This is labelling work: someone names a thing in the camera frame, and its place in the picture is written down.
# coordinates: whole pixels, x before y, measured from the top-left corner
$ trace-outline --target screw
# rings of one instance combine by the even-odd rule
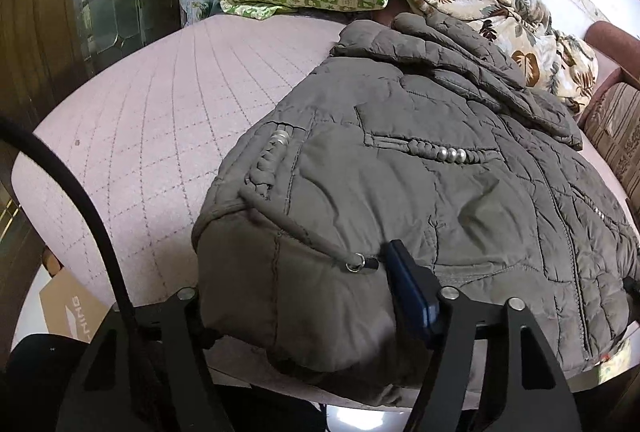
[[[509,306],[516,311],[522,311],[527,305],[521,298],[513,297],[509,299]]]
[[[445,286],[440,290],[440,294],[447,300],[455,300],[460,296],[460,291],[453,286]]]
[[[192,287],[183,287],[180,291],[178,291],[178,298],[180,300],[191,300],[196,296],[196,290]]]

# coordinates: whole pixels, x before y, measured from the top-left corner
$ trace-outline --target striped cushion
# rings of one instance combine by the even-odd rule
[[[587,138],[640,213],[640,91],[620,82],[607,91],[584,125]]]

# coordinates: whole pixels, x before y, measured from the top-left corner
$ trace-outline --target metal eyelet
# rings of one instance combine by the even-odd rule
[[[347,267],[347,270],[351,271],[352,273],[357,273],[362,268],[364,268],[364,263],[365,263],[364,255],[362,255],[361,253],[356,253],[356,255],[359,256],[360,259],[362,260],[362,262],[358,266],[352,266],[351,264],[345,264],[345,266]]]

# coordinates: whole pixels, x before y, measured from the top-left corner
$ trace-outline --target gray puffer jacket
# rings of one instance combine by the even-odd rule
[[[640,269],[569,113],[437,12],[353,22],[332,54],[213,181],[193,231],[204,323],[329,392],[409,406],[429,355],[396,326],[383,265],[345,268],[400,238],[443,285],[522,298],[567,376],[592,367]]]

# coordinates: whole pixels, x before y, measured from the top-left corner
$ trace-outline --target cardboard box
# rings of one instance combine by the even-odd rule
[[[40,291],[49,333],[89,343],[109,308],[93,296],[67,268],[58,269]]]

